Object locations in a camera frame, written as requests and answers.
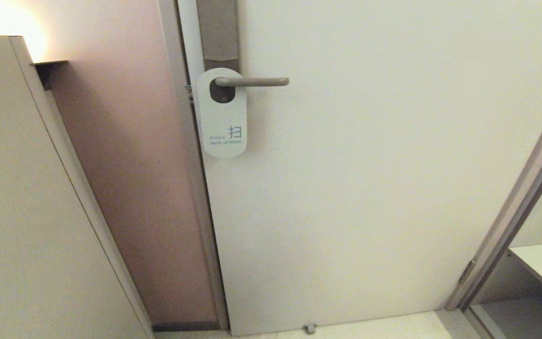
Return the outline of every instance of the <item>door handle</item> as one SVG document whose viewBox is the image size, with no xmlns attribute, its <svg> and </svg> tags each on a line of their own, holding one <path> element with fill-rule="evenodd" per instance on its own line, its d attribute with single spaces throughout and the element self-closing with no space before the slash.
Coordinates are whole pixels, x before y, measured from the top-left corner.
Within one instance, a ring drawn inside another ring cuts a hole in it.
<svg viewBox="0 0 542 339">
<path fill-rule="evenodd" d="M 215 84 L 221 87 L 272 87 L 286 86 L 290 78 L 217 78 Z"/>
</svg>

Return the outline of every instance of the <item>pink wall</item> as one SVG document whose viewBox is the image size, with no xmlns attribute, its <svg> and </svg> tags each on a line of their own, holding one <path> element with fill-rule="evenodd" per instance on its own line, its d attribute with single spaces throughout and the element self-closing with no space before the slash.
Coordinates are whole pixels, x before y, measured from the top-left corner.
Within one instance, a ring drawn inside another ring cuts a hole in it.
<svg viewBox="0 0 542 339">
<path fill-rule="evenodd" d="M 52 90 L 152 322 L 217 321 L 157 2 L 23 2 L 71 61 Z"/>
</svg>

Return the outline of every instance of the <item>floor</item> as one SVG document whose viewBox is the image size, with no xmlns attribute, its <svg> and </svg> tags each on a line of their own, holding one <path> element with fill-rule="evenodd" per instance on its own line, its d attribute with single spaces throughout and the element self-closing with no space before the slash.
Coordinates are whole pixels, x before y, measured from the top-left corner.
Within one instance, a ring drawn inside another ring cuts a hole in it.
<svg viewBox="0 0 542 339">
<path fill-rule="evenodd" d="M 542 296 L 475 305 L 478 306 L 498 327 L 495 332 L 501 332 L 500 338 L 542 338 Z"/>
<path fill-rule="evenodd" d="M 226 339 L 222 331 L 156 333 L 156 339 Z M 460 311 L 444 310 L 303 330 L 238 337 L 240 339 L 480 339 Z"/>
</svg>

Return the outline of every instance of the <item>white cabinet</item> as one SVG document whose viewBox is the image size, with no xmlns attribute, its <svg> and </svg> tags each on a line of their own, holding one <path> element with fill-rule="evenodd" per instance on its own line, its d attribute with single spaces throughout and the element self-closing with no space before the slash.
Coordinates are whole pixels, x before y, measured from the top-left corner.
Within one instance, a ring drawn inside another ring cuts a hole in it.
<svg viewBox="0 0 542 339">
<path fill-rule="evenodd" d="M 22 38 L 0 37 L 0 339 L 151 338 L 45 98 Z"/>
</svg>

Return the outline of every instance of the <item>tiled floor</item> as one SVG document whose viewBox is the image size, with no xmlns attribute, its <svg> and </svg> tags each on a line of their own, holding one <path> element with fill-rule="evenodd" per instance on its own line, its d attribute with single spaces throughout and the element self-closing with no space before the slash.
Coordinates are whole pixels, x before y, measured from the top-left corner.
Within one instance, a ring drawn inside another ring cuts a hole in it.
<svg viewBox="0 0 542 339">
<path fill-rule="evenodd" d="M 156 333 L 156 339 L 227 339 L 222 331 Z M 314 335 L 303 330 L 239 339 L 480 339 L 460 311 L 435 311 L 400 317 L 322 326 Z"/>
</svg>

